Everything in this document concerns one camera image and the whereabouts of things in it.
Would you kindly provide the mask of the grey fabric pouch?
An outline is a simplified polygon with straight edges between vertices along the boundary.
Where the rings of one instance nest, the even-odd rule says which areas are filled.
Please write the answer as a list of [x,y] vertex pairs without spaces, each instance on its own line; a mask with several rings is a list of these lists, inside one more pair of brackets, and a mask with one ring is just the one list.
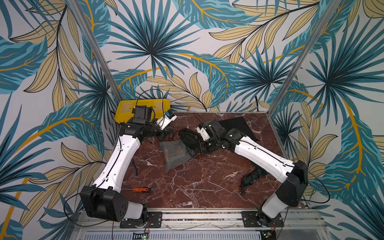
[[160,147],[165,158],[166,173],[187,163],[192,158],[187,146],[181,140],[161,142]]

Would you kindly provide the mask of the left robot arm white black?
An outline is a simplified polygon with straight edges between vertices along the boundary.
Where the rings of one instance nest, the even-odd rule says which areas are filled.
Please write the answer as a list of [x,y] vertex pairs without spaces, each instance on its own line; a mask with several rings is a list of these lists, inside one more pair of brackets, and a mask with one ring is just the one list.
[[81,190],[80,197],[90,218],[121,222],[143,217],[144,206],[129,202],[121,194],[125,174],[143,140],[147,137],[164,140],[170,132],[168,125],[177,116],[168,110],[157,119],[152,117],[154,109],[146,106],[135,107],[133,113],[133,117],[121,126],[117,145],[99,177],[92,186]]

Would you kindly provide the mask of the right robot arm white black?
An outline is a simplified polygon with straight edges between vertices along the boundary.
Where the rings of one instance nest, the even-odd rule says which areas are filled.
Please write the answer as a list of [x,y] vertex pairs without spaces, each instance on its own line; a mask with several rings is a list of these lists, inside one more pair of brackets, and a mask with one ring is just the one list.
[[306,163],[287,160],[257,144],[238,129],[226,130],[217,120],[199,124],[197,132],[203,140],[199,148],[201,153],[218,148],[229,150],[247,158],[281,183],[262,204],[260,218],[271,221],[285,208],[298,206],[308,186]]

